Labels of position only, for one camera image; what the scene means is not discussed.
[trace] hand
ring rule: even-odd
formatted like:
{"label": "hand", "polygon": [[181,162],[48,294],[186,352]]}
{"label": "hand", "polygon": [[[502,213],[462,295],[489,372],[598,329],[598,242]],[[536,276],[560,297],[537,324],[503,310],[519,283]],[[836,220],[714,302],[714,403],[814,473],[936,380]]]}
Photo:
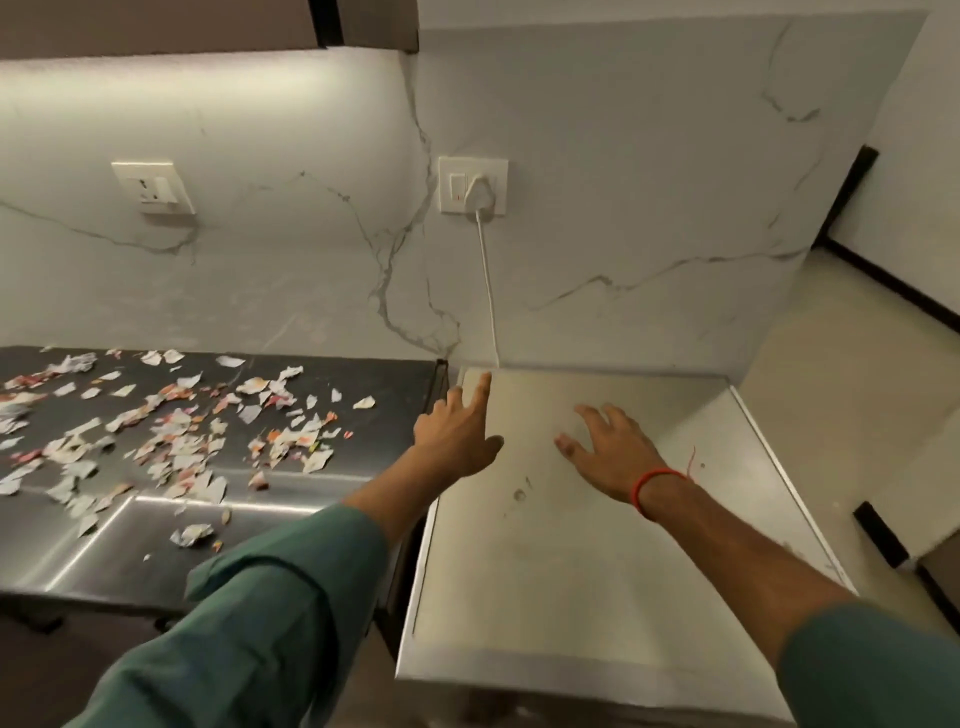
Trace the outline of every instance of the hand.
{"label": "hand", "polygon": [[480,376],[468,407],[463,388],[453,387],[446,401],[438,400],[433,412],[420,415],[414,425],[414,451],[451,482],[482,471],[503,447],[502,437],[486,437],[490,382],[489,372]]}
{"label": "hand", "polygon": [[641,475],[667,467],[640,425],[619,407],[603,406],[609,422],[585,404],[574,409],[587,423],[593,452],[565,433],[558,435],[554,443],[584,480],[605,496],[629,503]]}

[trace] electrical outlet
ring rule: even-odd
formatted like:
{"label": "electrical outlet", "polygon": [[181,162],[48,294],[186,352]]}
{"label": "electrical outlet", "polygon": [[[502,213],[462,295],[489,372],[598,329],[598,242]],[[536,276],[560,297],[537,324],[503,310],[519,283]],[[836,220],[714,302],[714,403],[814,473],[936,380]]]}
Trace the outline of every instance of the electrical outlet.
{"label": "electrical outlet", "polygon": [[172,161],[115,161],[110,165],[124,193],[150,215],[193,215],[196,210]]}
{"label": "electrical outlet", "polygon": [[473,178],[480,175],[490,180],[496,204],[494,215],[507,214],[507,159],[483,159],[476,157],[440,157],[437,160],[437,176],[440,212],[451,214],[466,212],[466,196]]}

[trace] power cord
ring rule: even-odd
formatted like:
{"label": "power cord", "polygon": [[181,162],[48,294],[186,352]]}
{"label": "power cord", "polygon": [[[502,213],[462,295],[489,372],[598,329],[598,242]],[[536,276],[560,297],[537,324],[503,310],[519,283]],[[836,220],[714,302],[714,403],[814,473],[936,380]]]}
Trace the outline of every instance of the power cord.
{"label": "power cord", "polygon": [[493,358],[496,368],[500,368],[500,347],[496,341],[496,314],[493,311],[493,289],[490,285],[490,266],[487,264],[487,243],[483,237],[483,215],[493,215],[493,206],[496,204],[496,195],[490,180],[480,175],[474,177],[464,198],[464,207],[467,214],[473,214],[477,223],[477,234],[480,237],[480,257],[483,260],[483,277],[487,284],[487,303],[490,304],[490,333],[493,339]]}

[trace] plug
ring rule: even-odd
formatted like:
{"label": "plug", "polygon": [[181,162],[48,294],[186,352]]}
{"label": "plug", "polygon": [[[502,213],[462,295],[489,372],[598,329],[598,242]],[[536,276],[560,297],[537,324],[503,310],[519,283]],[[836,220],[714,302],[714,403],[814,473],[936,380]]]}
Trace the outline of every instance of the plug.
{"label": "plug", "polygon": [[484,175],[477,175],[470,181],[467,196],[464,198],[464,210],[468,215],[493,215],[493,206],[496,204],[496,195],[493,187]]}

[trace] marble backsplash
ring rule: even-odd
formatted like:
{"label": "marble backsplash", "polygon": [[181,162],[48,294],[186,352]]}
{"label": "marble backsplash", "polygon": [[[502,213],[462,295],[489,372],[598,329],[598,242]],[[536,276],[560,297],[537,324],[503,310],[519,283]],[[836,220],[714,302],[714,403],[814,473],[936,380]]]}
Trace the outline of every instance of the marble backsplash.
{"label": "marble backsplash", "polygon": [[[916,13],[421,33],[421,51],[0,66],[0,343],[490,362],[437,155],[511,160],[505,365],[746,371]],[[113,159],[172,159],[161,225]]]}

